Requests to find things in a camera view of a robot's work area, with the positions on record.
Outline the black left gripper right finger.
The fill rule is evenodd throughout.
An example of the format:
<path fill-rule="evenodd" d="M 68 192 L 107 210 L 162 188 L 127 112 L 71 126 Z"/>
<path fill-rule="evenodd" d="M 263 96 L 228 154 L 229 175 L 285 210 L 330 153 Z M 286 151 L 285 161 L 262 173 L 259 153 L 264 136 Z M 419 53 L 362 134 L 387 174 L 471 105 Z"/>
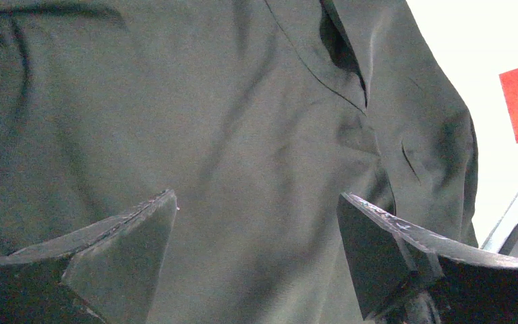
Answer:
<path fill-rule="evenodd" d="M 377 323 L 518 323 L 518 257 L 474 248 L 342 194 L 359 308 Z"/>

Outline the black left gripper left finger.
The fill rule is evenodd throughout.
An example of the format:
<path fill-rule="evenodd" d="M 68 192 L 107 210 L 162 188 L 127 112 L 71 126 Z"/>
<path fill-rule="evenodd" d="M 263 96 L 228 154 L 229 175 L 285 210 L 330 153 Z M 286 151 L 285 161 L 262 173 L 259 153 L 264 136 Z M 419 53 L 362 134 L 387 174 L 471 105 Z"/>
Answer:
<path fill-rule="evenodd" d="M 177 212 L 166 190 L 0 256 L 0 323 L 145 323 Z"/>

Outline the black shirt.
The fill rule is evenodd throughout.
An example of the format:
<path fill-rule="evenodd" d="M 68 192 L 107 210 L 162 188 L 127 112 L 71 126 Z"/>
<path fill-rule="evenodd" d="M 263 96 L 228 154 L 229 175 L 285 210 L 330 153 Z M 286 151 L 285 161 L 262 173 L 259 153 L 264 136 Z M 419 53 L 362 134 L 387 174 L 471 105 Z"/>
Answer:
<path fill-rule="evenodd" d="M 149 323 L 359 323 L 339 195 L 476 246 L 477 170 L 406 1 L 0 1 L 0 255 L 172 189 Z"/>

